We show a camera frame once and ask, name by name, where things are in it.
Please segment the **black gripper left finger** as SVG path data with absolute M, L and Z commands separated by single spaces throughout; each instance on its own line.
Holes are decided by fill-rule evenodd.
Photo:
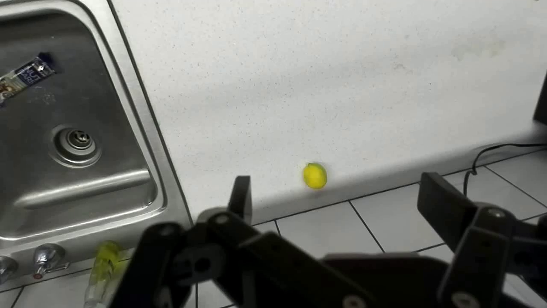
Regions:
M 111 308 L 183 308 L 193 284 L 219 279 L 238 245 L 253 233 L 252 178 L 238 176 L 226 207 L 147 228 L 134 252 Z

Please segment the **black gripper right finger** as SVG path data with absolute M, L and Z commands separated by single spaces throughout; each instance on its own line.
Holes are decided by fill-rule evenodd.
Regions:
M 438 288 L 450 308 L 525 308 L 503 294 L 508 274 L 547 298 L 547 224 L 518 221 L 510 211 L 472 202 L 438 173 L 419 182 L 417 209 L 453 259 Z

